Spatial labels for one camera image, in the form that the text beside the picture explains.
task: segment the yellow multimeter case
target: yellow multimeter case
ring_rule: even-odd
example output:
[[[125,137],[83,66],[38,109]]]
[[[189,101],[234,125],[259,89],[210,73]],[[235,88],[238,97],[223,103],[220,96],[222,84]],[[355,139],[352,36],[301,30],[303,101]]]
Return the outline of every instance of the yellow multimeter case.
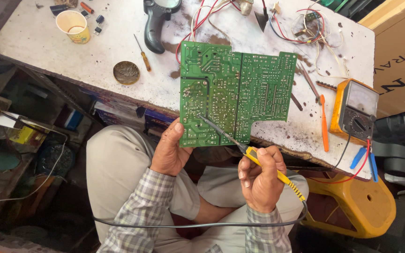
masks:
[[[367,145],[373,136],[379,93],[366,84],[349,78],[337,86],[329,132],[350,142]]]

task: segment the hand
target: hand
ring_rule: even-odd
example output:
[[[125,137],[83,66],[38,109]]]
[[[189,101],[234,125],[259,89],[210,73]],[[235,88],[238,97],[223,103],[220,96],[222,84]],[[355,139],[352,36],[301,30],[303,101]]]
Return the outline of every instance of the hand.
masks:
[[[284,183],[277,170],[287,174],[282,154],[276,146],[256,149],[262,167],[244,156],[239,163],[239,178],[246,204],[261,213],[270,213],[276,208]]]
[[[176,176],[187,163],[193,148],[180,148],[179,139],[184,126],[177,118],[162,134],[153,156],[150,169],[161,174]]]

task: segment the yellow screwdriver handle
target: yellow screwdriver handle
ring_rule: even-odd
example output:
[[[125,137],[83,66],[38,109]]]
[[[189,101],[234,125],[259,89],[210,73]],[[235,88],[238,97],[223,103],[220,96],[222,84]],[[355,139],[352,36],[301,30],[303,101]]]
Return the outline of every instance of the yellow screwdriver handle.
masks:
[[[246,154],[244,155],[249,159],[251,159],[251,161],[253,161],[255,164],[262,166],[259,160],[257,159],[257,152],[252,147],[248,147],[248,149],[246,150]],[[292,190],[298,196],[299,200],[301,201],[306,200],[306,198],[304,198],[304,196],[301,194],[301,192],[298,190],[295,184],[292,183],[290,179],[286,177],[284,174],[282,174],[282,172],[280,172],[279,170],[278,170],[278,179],[282,181],[284,184],[288,185],[290,188],[292,188]]]
[[[148,58],[146,58],[145,52],[142,52],[143,61],[145,62],[146,70],[151,71],[151,66],[149,66]]]

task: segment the yellow stool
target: yellow stool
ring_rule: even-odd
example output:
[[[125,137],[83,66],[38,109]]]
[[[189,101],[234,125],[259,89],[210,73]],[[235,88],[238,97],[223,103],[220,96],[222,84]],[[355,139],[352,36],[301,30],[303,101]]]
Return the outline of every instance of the yellow stool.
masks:
[[[317,180],[335,182],[348,178],[349,177],[345,175],[337,174],[331,179],[317,178]],[[309,184],[310,192],[307,202],[309,213],[306,216],[306,220],[302,221],[304,225],[356,238],[372,238],[383,235],[395,219],[395,199],[381,179],[379,179],[377,183],[352,179],[340,184],[323,184],[307,178],[307,183]],[[316,218],[317,221],[311,215],[311,212],[315,214],[318,211],[319,213],[321,209],[326,208],[324,205],[317,205],[316,196],[318,195],[313,193],[325,195],[323,198],[330,198],[328,196],[331,196],[335,199],[337,207],[332,210],[327,216],[327,219],[320,219],[318,215]],[[338,208],[344,212],[346,218],[351,222],[353,226],[352,229],[347,229],[345,226],[338,227],[328,223],[329,219],[332,218],[332,215]]]

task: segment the magnifying glass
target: magnifying glass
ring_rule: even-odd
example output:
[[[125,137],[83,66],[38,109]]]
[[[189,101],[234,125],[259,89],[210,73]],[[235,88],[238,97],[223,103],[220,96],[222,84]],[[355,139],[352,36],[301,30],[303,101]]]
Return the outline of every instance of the magnifying glass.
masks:
[[[162,27],[165,20],[169,21],[172,14],[180,9],[182,0],[143,0],[143,9],[148,14],[145,26],[146,47],[156,54],[163,54]]]

